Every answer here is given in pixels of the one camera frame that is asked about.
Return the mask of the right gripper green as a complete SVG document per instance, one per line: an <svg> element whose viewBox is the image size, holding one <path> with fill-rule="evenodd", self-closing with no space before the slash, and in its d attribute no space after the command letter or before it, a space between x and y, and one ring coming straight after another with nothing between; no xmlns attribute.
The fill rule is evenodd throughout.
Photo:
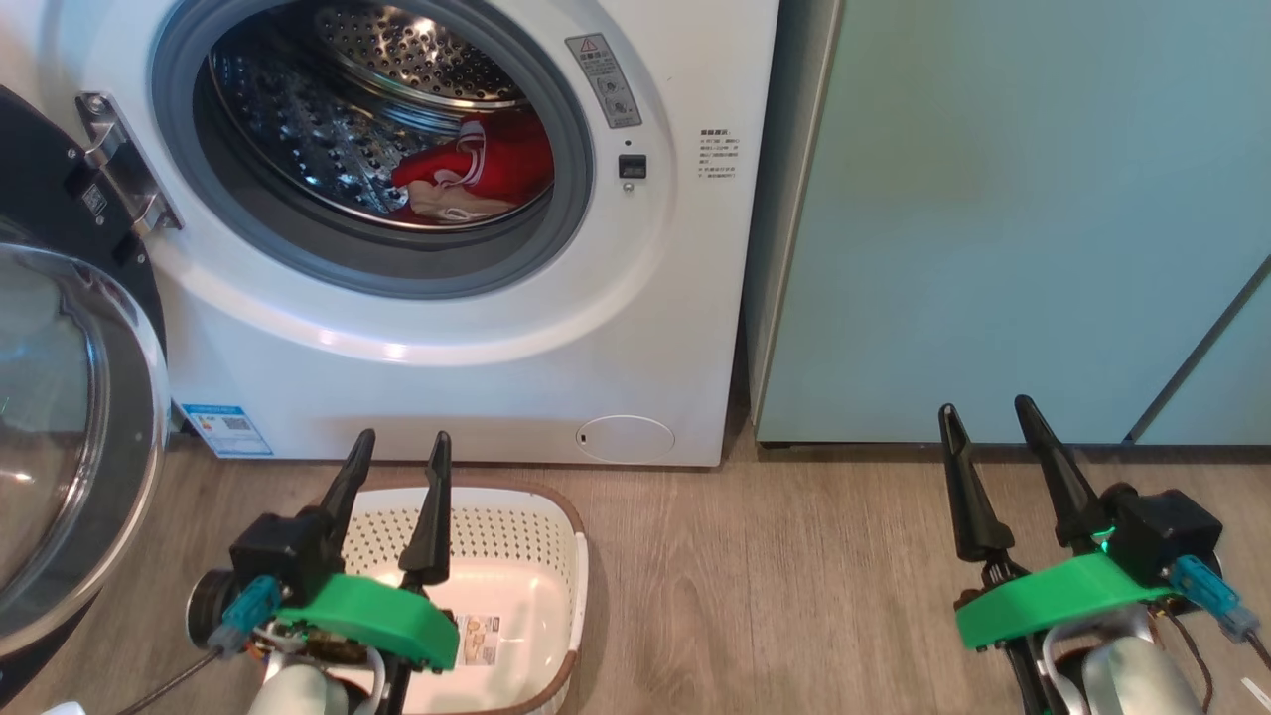
<svg viewBox="0 0 1271 715"><path fill-rule="evenodd" d="M1043 470L1057 544L1079 556L1037 573L1008 556L1014 535L988 498L974 465L974 443L956 406L943 404L938 424L956 555L982 564L981 588L956 603L956 627L967 650L1007 652L1027 714L1096 714L1097 706L1077 679L1060 671L1057 643L1093 631L1104 631L1107 644L1122 638L1148 640L1144 608L1173 592L1144 587L1107 555L1088 555L1099 549L1097 535L1111 530L1098 494L1035 398L1018 394L1014 410L1024 442Z"/></svg>

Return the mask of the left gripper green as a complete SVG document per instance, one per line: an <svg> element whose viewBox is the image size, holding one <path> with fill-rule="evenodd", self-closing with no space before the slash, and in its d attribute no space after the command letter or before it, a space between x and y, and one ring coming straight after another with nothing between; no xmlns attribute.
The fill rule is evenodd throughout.
<svg viewBox="0 0 1271 715"><path fill-rule="evenodd" d="M440 431L425 471L427 494L398 566L400 585L344 573L344 547L355 497L371 466L376 433L367 427L337 471L322 502L310 512L314 533L311 583L324 588L308 605L282 607L275 621L302 630L376 648L386 665L386 701L377 714L400 714L417 671L451 671L458 665L460 634L449 611L436 606L426 589L444 584L451 566L451 438Z"/></svg>

